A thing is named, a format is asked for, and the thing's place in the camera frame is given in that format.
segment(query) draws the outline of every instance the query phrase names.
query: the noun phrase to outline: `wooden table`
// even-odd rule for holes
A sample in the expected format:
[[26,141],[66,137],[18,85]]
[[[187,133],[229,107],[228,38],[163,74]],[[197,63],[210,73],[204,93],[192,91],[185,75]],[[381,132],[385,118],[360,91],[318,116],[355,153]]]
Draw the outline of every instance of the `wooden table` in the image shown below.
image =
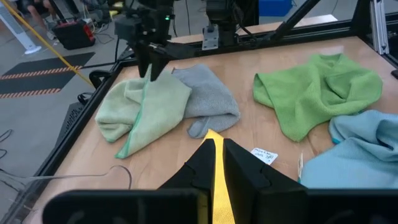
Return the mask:
[[[277,24],[251,27],[252,30],[269,30]],[[194,41],[199,36],[179,37],[178,41]],[[204,63],[229,88],[238,102],[241,120],[232,128],[223,131],[221,135],[231,138],[247,150],[260,147],[278,153],[278,158],[272,167],[290,178],[297,179],[297,161],[303,152],[307,161],[319,153],[332,147],[327,127],[323,123],[313,128],[301,142],[292,142],[281,132],[273,109],[255,103],[252,97],[254,74],[269,73],[305,63],[312,54],[344,53],[357,61],[363,67],[376,71],[384,82],[381,99],[370,108],[383,112],[398,113],[398,81],[390,75],[394,69],[357,37],[334,39],[306,44],[288,45],[268,49],[259,49],[231,54],[213,55],[188,60],[170,62],[167,69],[187,68],[197,63]],[[125,68],[114,84],[129,78],[137,78],[137,67]],[[107,143],[102,137],[95,121],[95,115],[89,120],[80,137],[77,139],[57,175],[102,174],[111,166],[122,165],[132,173],[134,189],[156,189],[169,179],[200,145],[200,139],[191,139],[186,133],[192,119],[182,121],[176,128],[162,136],[152,144],[127,159],[115,159],[114,155],[122,147],[126,136],[115,143]],[[117,175],[111,177],[116,187],[125,188],[126,180]],[[81,179],[57,180],[51,182],[39,200],[37,206],[54,195],[68,189],[103,188],[105,185],[97,182],[87,182]],[[25,223],[40,223],[40,212],[26,219]]]

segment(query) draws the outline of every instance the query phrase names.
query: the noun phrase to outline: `floor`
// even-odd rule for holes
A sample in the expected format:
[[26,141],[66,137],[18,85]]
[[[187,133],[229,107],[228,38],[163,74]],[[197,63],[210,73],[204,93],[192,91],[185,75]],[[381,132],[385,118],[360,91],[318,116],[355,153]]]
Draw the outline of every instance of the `floor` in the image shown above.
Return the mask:
[[[61,0],[55,0],[55,2],[61,11],[67,15],[68,11]],[[199,0],[187,0],[187,2],[190,14],[191,34],[199,34],[202,27],[208,23],[204,12],[205,3]],[[285,17],[261,17],[260,22],[270,23],[286,20],[304,2],[305,0],[295,0],[297,6]],[[355,5],[356,0],[323,0],[308,13],[307,17],[333,14],[338,20],[349,19],[353,15]],[[385,0],[385,8],[387,13],[398,11],[398,2]],[[188,18],[185,1],[175,2],[175,12],[177,34],[188,35]],[[57,44],[54,41],[49,42],[56,51],[64,56],[84,52],[96,52],[86,65],[112,62],[116,46],[113,24],[110,23],[109,28],[102,33],[109,34],[115,40],[107,44],[97,42],[92,47],[78,50],[66,50],[59,43]],[[37,45],[41,45],[31,32],[27,32],[27,34]],[[106,42],[109,39],[107,36],[100,36],[99,38],[102,42]],[[122,40],[119,45],[119,52],[125,48],[126,43]],[[0,22],[0,74],[5,73],[21,62],[55,57],[45,47],[33,55],[24,55],[24,51],[22,45],[18,43]],[[110,66],[95,69],[107,70],[110,69]],[[88,76],[92,70],[92,68],[83,69],[81,73]],[[76,102],[77,95],[85,91],[94,91],[94,89],[78,76],[75,76],[61,92],[56,94],[0,99],[0,134],[8,129],[14,130],[12,136],[0,143],[0,148],[8,150],[7,155],[0,159],[0,169],[20,176],[28,177],[34,175],[55,145],[69,104]],[[0,209],[0,219],[4,212],[6,211]]]

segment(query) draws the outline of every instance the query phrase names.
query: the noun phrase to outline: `paper note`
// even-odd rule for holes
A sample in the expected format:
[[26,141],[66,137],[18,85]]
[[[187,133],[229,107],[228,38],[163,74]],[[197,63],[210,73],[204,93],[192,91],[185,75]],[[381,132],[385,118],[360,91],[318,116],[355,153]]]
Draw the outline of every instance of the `paper note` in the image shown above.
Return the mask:
[[276,157],[278,157],[278,154],[276,153],[268,152],[259,148],[254,148],[251,151],[251,154],[255,155],[262,162],[265,162],[268,165],[271,165],[271,163],[276,159]]

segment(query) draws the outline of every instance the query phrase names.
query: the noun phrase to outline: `bright green towel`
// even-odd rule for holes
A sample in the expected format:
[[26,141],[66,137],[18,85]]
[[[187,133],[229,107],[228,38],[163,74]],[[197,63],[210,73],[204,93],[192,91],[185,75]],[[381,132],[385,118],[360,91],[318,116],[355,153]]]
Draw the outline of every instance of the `bright green towel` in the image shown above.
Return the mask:
[[343,54],[313,55],[308,63],[254,77],[254,100],[275,109],[282,132],[301,141],[333,116],[365,109],[381,96],[382,80]]
[[126,80],[105,96],[96,122],[108,142],[128,131],[129,137],[115,155],[124,159],[155,141],[182,120],[191,88],[163,71],[154,82],[145,78]]

